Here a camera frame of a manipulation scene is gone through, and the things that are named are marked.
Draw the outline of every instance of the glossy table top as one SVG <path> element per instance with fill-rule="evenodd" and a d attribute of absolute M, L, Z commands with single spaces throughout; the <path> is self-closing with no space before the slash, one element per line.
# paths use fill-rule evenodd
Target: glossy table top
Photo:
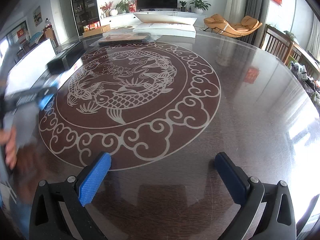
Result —
<path fill-rule="evenodd" d="M 248 176 L 285 180 L 296 221 L 320 192 L 319 115 L 273 55 L 199 32 L 89 47 L 82 61 L 44 111 L 15 114 L 28 137 L 11 183 L 20 206 L 41 179 L 77 175 L 101 150 L 111 171 L 86 208 L 110 240 L 217 239 L 239 209 L 212 163 L 221 151 Z"/>

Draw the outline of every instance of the textured blue pad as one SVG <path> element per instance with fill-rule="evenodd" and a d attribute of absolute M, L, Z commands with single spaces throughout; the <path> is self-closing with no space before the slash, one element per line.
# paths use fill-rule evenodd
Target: textured blue pad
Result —
<path fill-rule="evenodd" d="M 235 169 L 237 167 L 232 167 L 220 153 L 214 159 L 214 166 L 224 185 L 226 185 L 234 203 L 243 205 L 247 200 L 247 188 L 236 173 Z"/>
<path fill-rule="evenodd" d="M 52 87 L 58 87 L 58 82 L 56 81 L 53 81 L 50 86 Z M 54 94 L 51 94 L 51 95 L 46 95 L 39 103 L 38 103 L 38 106 L 39 106 L 39 109 L 42 111 L 45 106 L 49 103 L 49 101 L 51 100 L 51 98 L 54 96 Z"/>
<path fill-rule="evenodd" d="M 104 153 L 79 186 L 79 200 L 83 207 L 91 203 L 110 166 L 111 156 L 109 153 Z"/>

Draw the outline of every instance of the metal screw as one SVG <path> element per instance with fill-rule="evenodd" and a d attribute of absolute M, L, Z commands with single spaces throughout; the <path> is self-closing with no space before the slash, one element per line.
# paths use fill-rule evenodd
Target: metal screw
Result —
<path fill-rule="evenodd" d="M 39 186 L 40 186 L 40 187 L 44 186 L 44 184 L 45 184 L 45 180 L 41 180 L 41 181 L 39 182 Z"/>
<path fill-rule="evenodd" d="M 250 180 L 253 182 L 253 183 L 258 183 L 259 182 L 259 179 L 255 176 L 252 176 L 250 177 Z"/>
<path fill-rule="evenodd" d="M 287 183 L 286 183 L 284 180 L 281 180 L 281 181 L 280 181 L 280 184 L 281 184 L 282 186 L 284 186 L 284 187 L 287 186 Z"/>
<path fill-rule="evenodd" d="M 67 179 L 67 181 L 70 182 L 70 183 L 75 182 L 75 180 L 76 180 L 76 177 L 75 177 L 75 176 L 70 176 L 70 177 L 68 177 L 68 179 Z"/>

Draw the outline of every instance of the brown circular mat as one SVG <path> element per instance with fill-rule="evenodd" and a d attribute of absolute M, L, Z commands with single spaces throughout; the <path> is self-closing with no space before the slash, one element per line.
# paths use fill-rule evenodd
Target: brown circular mat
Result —
<path fill-rule="evenodd" d="M 220 83 L 199 55 L 163 42 L 111 45 L 83 66 L 39 113 L 39 131 L 61 160 L 84 167 L 101 151 L 112 170 L 181 149 L 210 123 Z"/>

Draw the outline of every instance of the white round vase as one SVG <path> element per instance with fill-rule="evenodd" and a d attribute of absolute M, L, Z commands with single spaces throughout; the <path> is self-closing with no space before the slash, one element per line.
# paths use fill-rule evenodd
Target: white round vase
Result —
<path fill-rule="evenodd" d="M 115 16 L 118 14 L 118 10 L 117 9 L 112 9 L 110 12 L 109 12 L 110 16 Z"/>
<path fill-rule="evenodd" d="M 203 9 L 195 8 L 195 13 L 196 14 L 202 14 L 203 13 Z"/>

